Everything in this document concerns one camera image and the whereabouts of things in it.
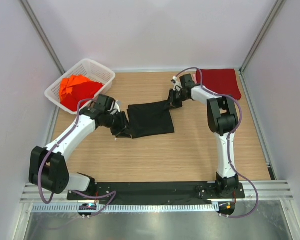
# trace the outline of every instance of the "silver metal surface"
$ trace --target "silver metal surface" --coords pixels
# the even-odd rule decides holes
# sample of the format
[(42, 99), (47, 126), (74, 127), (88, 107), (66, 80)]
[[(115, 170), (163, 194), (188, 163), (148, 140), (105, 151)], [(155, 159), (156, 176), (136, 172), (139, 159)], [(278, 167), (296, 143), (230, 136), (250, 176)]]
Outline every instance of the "silver metal surface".
[[(252, 181), (258, 190), (259, 198), (261, 201), (265, 200), (292, 200), (293, 196), (290, 191), (288, 182), (285, 180), (269, 180), (269, 181)], [(245, 199), (238, 199), (238, 201), (255, 201), (256, 193), (249, 182), (241, 181), (245, 192)], [(43, 190), (46, 196), (51, 194), (48, 190)], [(61, 194), (55, 194), (52, 203), (76, 203), (78, 201), (68, 201), (67, 191)], [(38, 192), (38, 186), (31, 183), (27, 183), (24, 187), (23, 194), (21, 196), (20, 203), (42, 203)]]
[[(32, 213), (85, 213), (87, 210), (80, 210), (82, 203), (35, 203)], [(97, 205), (91, 211), (98, 212), (104, 205)], [(170, 212), (215, 212), (219, 211), (218, 202), (206, 205), (163, 205), (163, 206), (140, 206), (140, 205), (109, 205), (104, 213), (170, 213)]]
[(43, 28), (40, 25), (40, 22), (38, 21), (34, 11), (32, 10), (29, 2), (27, 0), (19, 0), (25, 13), (27, 14), (27, 16), (29, 17), (31, 23), (33, 24), (36, 32), (38, 33), (38, 35), (40, 36), (44, 46), (46, 47), (46, 49), (48, 50), (50, 56), (52, 57), (56, 67), (59, 69), (60, 73), (63, 75), (66, 71), (64, 69), (64, 67), (62, 66), (54, 48), (52, 47), (52, 45), (49, 42), (49, 39), (47, 38), (45, 31), (43, 30)]
[(19, 221), (14, 232), (14, 240), (22, 240), (25, 238), (28, 222), (32, 213), (32, 203), (25, 203), (21, 206)]
[(263, 151), (263, 154), (264, 154), (265, 161), (267, 162), (267, 164), (270, 164), (271, 160), (270, 160), (270, 155), (269, 155), (269, 152), (268, 152), (268, 149), (267, 149), (267, 144), (265, 142), (264, 134), (262, 133), (262, 130), (261, 130), (260, 125), (259, 125), (259, 121), (258, 121), (256, 112), (255, 112), (254, 104), (253, 104), (253, 102), (250, 98), (250, 91), (247, 88), (244, 73), (240, 74), (240, 80), (241, 80), (242, 87), (243, 87), (243, 90), (244, 90), (244, 93), (245, 93), (245, 96), (246, 96), (246, 100), (247, 100), (249, 108), (250, 108), (250, 112), (251, 112), (251, 115), (252, 115), (254, 126), (255, 126), (256, 132), (257, 132), (258, 137), (259, 137), (259, 141), (260, 141), (260, 144), (261, 144), (261, 148), (262, 148), (262, 151)]
[(296, 214), (295, 201), (281, 201), (285, 219), (293, 239), (300, 240), (300, 221)]
[(240, 69), (241, 72), (245, 72), (250, 60), (252, 59), (253, 55), (255, 54), (256, 50), (258, 49), (260, 43), (266, 36), (268, 30), (270, 29), (272, 23), (274, 22), (275, 18), (277, 17), (278, 13), (284, 6), (286, 0), (277, 0), (273, 5), (271, 12), (269, 13), (265, 23), (263, 24), (258, 36), (256, 37), (248, 55), (246, 56), (245, 60), (243, 61), (242, 67)]
[[(254, 203), (238, 202), (236, 215)], [(45, 227), (61, 227), (48, 230)], [(32, 213), (25, 240), (292, 240), (280, 201), (263, 201), (251, 216), (227, 219), (216, 212)]]

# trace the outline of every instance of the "wooden tabletop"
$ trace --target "wooden tabletop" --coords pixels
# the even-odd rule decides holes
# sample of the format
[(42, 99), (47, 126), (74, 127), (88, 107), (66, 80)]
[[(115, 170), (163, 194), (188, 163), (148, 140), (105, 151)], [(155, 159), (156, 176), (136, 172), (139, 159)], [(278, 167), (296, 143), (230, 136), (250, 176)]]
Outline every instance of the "wooden tabletop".
[[(108, 96), (128, 105), (166, 100), (174, 72), (117, 73)], [(239, 76), (243, 120), (235, 133), (237, 170), (251, 180), (269, 180), (269, 172)], [(99, 127), (73, 152), (69, 172), (92, 176), (97, 182), (214, 181), (218, 168), (215, 136), (208, 127), (207, 107), (188, 100), (171, 112), (175, 133), (136, 139), (118, 138)], [(54, 138), (75, 120), (60, 110)]]

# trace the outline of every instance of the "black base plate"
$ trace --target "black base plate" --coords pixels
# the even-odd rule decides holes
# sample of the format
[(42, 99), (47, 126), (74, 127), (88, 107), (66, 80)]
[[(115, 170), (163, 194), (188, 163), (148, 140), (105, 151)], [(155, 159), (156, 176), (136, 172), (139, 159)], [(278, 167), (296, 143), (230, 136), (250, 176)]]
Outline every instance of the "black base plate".
[[(162, 206), (211, 204), (210, 199), (232, 199), (233, 193), (220, 196), (215, 183), (207, 181), (186, 182), (99, 182), (98, 196), (116, 191), (113, 205)], [(237, 199), (245, 198), (243, 186), (235, 191)], [(76, 194), (68, 194), (68, 200), (85, 200)], [(110, 198), (101, 199), (106, 204)]]

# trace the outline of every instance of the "metal floor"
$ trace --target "metal floor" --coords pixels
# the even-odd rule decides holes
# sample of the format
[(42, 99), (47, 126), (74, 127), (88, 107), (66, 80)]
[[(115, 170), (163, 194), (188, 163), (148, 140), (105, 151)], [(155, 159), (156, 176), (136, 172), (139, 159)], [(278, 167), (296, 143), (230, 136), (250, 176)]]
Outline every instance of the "metal floor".
[[(235, 215), (254, 201), (237, 202)], [(216, 212), (105, 213), (78, 219), (77, 213), (32, 213), (25, 240), (292, 240), (280, 201), (261, 201), (249, 217), (226, 219)]]

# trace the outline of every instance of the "orange cloth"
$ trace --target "orange cloth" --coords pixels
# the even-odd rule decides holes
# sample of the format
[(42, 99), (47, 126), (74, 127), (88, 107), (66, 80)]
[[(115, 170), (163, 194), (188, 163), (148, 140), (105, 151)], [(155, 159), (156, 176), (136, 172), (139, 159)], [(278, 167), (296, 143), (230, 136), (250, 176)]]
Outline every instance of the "orange cloth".
[(91, 81), (82, 75), (72, 75), (70, 78), (64, 78), (60, 84), (60, 103), (75, 112), (77, 111), (79, 101), (93, 99), (103, 86), (102, 83)]
[(73, 87), (79, 84), (92, 82), (89, 78), (79, 75), (72, 75), (70, 78), (64, 78), (60, 84), (60, 102), (62, 102), (68, 94), (71, 94), (73, 91)]

